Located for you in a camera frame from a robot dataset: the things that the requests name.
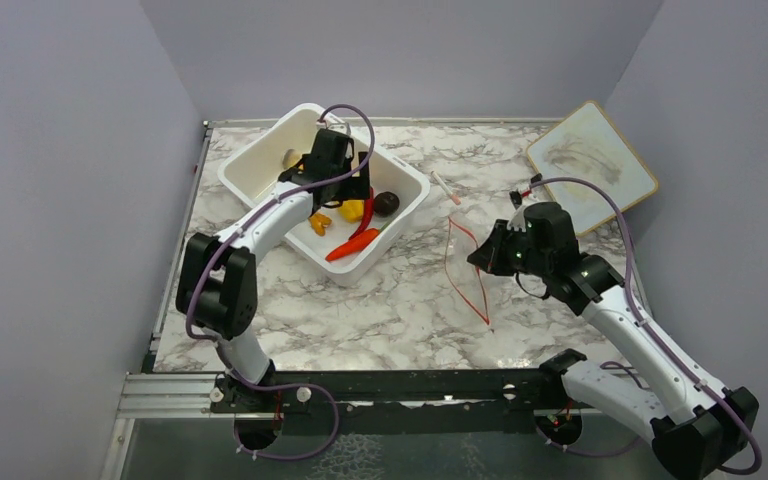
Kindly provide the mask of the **clear zip bag orange zipper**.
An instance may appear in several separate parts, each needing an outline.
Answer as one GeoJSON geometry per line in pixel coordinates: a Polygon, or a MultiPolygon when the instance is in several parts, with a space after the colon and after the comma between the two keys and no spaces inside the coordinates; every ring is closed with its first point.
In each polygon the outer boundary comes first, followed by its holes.
{"type": "Polygon", "coordinates": [[[447,217],[443,270],[446,278],[468,312],[490,326],[488,297],[481,270],[467,257],[479,247],[472,230],[461,216],[447,217]]]}

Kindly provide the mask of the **yellow bell pepper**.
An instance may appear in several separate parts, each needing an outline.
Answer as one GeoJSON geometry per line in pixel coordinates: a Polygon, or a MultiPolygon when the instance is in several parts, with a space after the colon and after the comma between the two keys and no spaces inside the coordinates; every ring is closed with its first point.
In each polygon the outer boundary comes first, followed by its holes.
{"type": "Polygon", "coordinates": [[[338,207],[337,211],[347,223],[359,223],[365,215],[365,201],[346,200],[338,207]]]}

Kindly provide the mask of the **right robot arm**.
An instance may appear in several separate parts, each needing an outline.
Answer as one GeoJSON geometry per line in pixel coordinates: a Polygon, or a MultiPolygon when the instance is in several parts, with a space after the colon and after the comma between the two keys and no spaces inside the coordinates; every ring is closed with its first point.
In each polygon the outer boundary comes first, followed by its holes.
{"type": "Polygon", "coordinates": [[[676,479],[704,479],[743,450],[759,402],[728,388],[693,361],[628,293],[628,282],[598,255],[580,251],[569,213],[555,202],[521,205],[498,219],[467,257],[490,275],[531,275],[546,295],[600,331],[647,382],[647,390],[568,350],[541,365],[539,398],[560,407],[573,399],[647,441],[676,479]]]}

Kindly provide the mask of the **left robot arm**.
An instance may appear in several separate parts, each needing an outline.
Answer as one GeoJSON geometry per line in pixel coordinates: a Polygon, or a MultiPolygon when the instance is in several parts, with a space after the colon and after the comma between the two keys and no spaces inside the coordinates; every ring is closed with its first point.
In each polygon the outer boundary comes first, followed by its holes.
{"type": "Polygon", "coordinates": [[[347,134],[324,129],[309,152],[281,172],[272,192],[219,234],[194,234],[184,248],[175,298],[193,339],[214,342],[238,378],[236,396],[258,411],[273,401],[273,363],[250,328],[258,305],[257,266],[285,235],[321,207],[364,199],[374,149],[358,151],[347,134]]]}

